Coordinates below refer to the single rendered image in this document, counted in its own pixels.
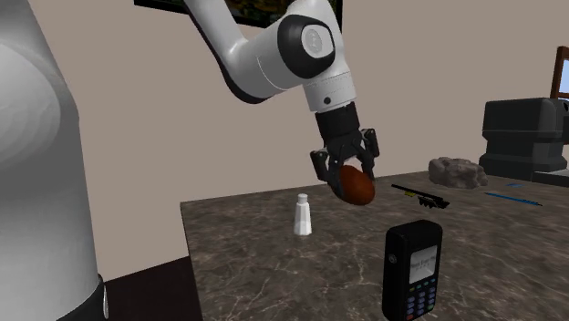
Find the black boxy appliance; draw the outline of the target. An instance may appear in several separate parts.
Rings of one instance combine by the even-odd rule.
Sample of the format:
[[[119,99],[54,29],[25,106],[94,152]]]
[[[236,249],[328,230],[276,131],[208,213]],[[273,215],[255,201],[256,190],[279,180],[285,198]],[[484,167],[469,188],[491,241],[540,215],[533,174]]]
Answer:
[[[485,104],[479,159],[486,174],[569,188],[569,101],[494,100]]]

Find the grey rock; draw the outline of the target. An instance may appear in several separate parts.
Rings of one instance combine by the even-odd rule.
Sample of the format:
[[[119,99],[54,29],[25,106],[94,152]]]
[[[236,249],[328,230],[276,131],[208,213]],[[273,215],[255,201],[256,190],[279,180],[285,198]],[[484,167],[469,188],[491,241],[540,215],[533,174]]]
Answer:
[[[460,158],[439,157],[428,167],[429,180],[453,189],[476,189],[488,185],[488,177],[477,163]]]

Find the black tool with yellow band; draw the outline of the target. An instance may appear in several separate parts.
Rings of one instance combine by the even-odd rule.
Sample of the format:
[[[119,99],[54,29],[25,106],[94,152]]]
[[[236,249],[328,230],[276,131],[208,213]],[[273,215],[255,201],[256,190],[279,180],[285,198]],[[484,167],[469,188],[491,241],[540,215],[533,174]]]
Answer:
[[[392,187],[403,191],[409,197],[416,196],[419,200],[419,204],[425,207],[446,209],[450,205],[448,201],[445,201],[442,197],[436,195],[416,191],[397,184],[392,184]]]

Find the brown egg-shaped object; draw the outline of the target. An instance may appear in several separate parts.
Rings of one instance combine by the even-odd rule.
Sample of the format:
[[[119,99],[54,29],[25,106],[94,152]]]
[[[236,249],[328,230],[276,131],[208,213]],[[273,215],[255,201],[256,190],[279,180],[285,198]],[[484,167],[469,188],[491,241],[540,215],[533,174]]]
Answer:
[[[351,165],[343,165],[339,171],[343,195],[347,203],[364,206],[371,203],[376,195],[374,182],[362,171]]]

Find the black card payment terminal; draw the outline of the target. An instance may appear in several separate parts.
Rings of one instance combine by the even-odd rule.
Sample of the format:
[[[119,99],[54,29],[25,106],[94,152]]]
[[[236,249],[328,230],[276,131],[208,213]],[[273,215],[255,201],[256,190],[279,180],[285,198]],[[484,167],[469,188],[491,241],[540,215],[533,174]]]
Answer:
[[[417,220],[386,232],[382,312],[388,321],[415,321],[437,301],[442,227]]]

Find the brown framed window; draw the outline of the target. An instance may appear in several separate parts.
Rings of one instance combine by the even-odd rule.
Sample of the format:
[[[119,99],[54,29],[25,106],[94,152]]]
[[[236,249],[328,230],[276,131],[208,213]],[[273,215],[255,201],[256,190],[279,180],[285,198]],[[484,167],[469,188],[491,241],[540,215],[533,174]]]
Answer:
[[[569,47],[556,50],[550,97],[569,101]]]

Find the dark framed wall picture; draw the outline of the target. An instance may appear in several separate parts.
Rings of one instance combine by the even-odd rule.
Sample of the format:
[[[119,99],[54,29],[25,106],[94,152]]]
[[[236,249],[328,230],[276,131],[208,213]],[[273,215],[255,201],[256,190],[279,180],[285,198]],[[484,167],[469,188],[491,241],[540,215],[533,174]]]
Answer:
[[[183,0],[132,0],[134,5],[189,16]],[[284,16],[295,0],[224,0],[236,24],[267,28]]]

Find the blue pen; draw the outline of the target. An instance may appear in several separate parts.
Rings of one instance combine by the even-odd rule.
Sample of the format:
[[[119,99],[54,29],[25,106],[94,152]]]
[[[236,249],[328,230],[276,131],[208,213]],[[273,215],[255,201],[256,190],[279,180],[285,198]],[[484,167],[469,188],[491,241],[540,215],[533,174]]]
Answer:
[[[511,196],[507,196],[507,195],[502,195],[499,193],[493,193],[493,192],[484,192],[484,194],[492,196],[492,197],[496,197],[496,198],[501,198],[504,200],[509,200],[509,201],[514,201],[514,202],[521,202],[521,203],[526,203],[526,204],[531,204],[534,206],[543,206],[541,203],[539,202],[535,202],[535,201],[530,201],[530,200],[525,200],[525,199],[520,199],[520,198],[515,198],[515,197],[511,197]]]

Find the white salt shaker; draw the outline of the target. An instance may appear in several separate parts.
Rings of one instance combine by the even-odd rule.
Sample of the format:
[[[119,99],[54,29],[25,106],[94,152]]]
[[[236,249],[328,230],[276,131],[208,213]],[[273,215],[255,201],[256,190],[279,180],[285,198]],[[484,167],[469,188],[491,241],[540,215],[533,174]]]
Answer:
[[[297,195],[294,233],[299,236],[307,236],[312,233],[310,204],[308,195],[305,193]]]

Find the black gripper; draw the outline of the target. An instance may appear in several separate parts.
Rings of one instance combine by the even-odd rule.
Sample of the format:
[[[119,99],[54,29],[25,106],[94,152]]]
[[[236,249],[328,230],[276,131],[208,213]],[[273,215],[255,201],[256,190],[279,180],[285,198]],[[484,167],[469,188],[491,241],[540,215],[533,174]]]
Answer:
[[[354,102],[338,109],[316,113],[316,123],[324,147],[312,150],[310,158],[317,178],[324,181],[338,199],[344,199],[340,180],[340,168],[344,161],[356,157],[361,163],[362,171],[370,180],[375,180],[375,159],[380,155],[376,131],[360,130]]]

